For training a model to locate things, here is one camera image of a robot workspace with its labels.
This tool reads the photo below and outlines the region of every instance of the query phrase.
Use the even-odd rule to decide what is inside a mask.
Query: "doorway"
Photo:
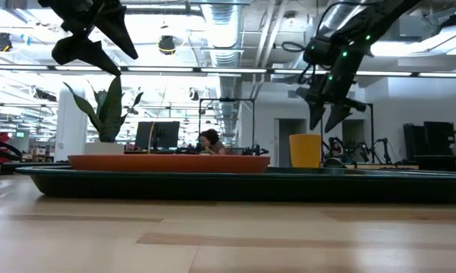
[[[275,122],[278,128],[275,134],[278,134],[278,147],[277,147],[277,163],[281,168],[291,167],[290,156],[290,135],[298,133],[307,133],[307,120],[306,119],[291,119],[280,118]]]
[[[358,143],[364,142],[364,121],[363,120],[345,120],[342,121],[342,142],[346,147],[354,147]],[[356,162],[363,162],[364,159],[359,152],[353,156]]]

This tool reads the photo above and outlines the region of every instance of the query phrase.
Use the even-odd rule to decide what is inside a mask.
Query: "computer monitor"
[[[150,139],[149,135],[152,127],[152,139]],[[181,123],[179,121],[139,122],[135,146],[141,149],[148,149],[150,141],[152,141],[150,147],[154,149],[177,148],[180,127]]]

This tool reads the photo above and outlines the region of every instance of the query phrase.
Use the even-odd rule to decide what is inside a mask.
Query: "white planter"
[[[117,143],[86,143],[85,155],[123,155],[124,145]]]

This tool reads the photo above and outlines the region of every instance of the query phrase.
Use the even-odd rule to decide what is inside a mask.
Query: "dark hair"
[[[201,136],[207,138],[207,140],[210,141],[211,145],[214,145],[219,141],[218,132],[216,132],[214,129],[209,129],[207,131],[203,131],[200,134],[200,137]]]

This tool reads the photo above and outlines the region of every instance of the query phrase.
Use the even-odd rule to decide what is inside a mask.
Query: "dark green tray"
[[[68,163],[57,162],[7,162],[0,168],[0,175],[14,174],[15,169],[23,167],[50,167],[50,166],[69,166]]]
[[[456,202],[456,174],[269,168],[265,174],[184,174],[18,168],[47,196],[270,202]]]

